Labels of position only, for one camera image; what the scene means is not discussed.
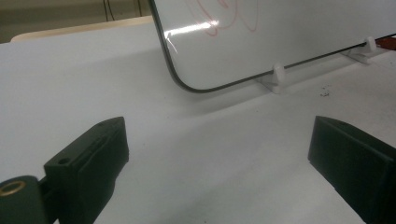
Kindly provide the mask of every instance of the brass screw hole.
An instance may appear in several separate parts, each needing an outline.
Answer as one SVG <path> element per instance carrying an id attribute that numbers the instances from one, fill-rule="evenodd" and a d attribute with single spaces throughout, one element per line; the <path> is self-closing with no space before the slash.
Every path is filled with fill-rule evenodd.
<path id="1" fill-rule="evenodd" d="M 16 180 L 8 183 L 0 188 L 0 197 L 6 197 L 8 195 L 14 194 L 26 186 L 26 183 L 21 180 Z"/>

